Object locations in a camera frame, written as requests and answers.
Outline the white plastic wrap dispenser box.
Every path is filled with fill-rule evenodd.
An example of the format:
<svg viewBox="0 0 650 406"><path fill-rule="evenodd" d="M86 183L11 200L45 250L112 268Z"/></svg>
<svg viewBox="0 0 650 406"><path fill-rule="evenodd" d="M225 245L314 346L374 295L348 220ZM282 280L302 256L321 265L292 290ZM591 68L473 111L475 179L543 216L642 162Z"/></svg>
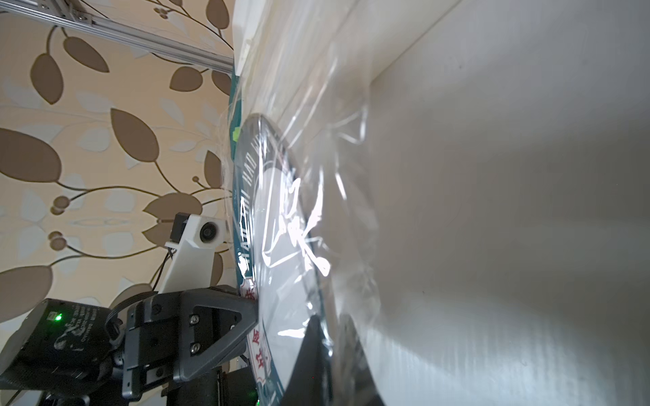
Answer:
<svg viewBox="0 0 650 406"><path fill-rule="evenodd" d="M456 1L241 1L235 10L237 141L283 127L328 88L344 103L370 91L376 136L423 132L422 108L383 74L457 6Z"/></svg>

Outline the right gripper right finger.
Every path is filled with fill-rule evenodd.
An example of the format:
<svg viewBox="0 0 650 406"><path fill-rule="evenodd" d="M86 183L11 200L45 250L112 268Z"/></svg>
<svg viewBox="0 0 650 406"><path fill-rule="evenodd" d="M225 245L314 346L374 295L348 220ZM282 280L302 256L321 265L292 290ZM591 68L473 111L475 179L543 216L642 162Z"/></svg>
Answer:
<svg viewBox="0 0 650 406"><path fill-rule="evenodd" d="M350 315L340 316L337 337L337 404L384 405Z"/></svg>

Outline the white plate dark green rim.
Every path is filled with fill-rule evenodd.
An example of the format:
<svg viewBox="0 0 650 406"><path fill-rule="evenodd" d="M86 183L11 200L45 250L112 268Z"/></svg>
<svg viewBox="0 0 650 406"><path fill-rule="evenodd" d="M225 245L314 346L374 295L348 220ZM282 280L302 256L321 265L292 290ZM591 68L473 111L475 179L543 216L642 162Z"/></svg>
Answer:
<svg viewBox="0 0 650 406"><path fill-rule="evenodd" d="M330 264L317 255L301 191L289 143L253 113L240 126L233 202L240 293L258 305L247 348L260 405L281 405L309 319L324 318L319 274Z"/></svg>

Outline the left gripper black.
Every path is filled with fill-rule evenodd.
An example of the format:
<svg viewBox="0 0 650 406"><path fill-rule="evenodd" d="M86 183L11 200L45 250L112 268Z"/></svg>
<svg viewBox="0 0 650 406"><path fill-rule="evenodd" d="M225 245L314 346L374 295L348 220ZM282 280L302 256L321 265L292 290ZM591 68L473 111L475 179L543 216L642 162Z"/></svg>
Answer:
<svg viewBox="0 0 650 406"><path fill-rule="evenodd" d="M166 385L167 405L220 405L217 367L243 355L257 322L257 301L216 288L133 304L125 318L122 397L131 404Z"/></svg>

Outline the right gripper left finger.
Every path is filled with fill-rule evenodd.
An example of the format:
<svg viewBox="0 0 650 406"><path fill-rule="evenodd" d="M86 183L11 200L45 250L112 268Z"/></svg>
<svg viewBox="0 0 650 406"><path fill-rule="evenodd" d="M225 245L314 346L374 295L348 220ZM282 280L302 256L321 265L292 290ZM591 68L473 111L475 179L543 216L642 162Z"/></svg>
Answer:
<svg viewBox="0 0 650 406"><path fill-rule="evenodd" d="M294 366L289 385L281 399L285 406L330 405L331 370L325 335L319 316L312 316Z"/></svg>

